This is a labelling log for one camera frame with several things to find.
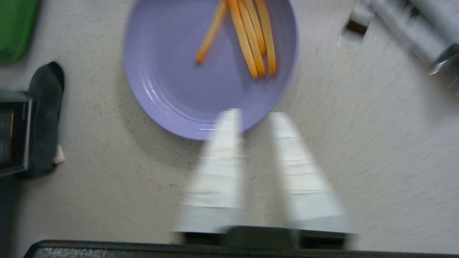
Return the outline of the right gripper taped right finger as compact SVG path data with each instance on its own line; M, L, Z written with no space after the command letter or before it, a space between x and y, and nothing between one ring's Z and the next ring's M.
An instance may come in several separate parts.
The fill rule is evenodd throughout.
M330 181L290 116L274 111L268 121L289 225L297 230L355 233Z

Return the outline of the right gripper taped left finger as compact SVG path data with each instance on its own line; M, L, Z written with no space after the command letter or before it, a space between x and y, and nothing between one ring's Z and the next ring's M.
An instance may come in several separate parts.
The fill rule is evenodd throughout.
M242 112L227 109L215 122L185 187L176 232L215 234L242 224Z

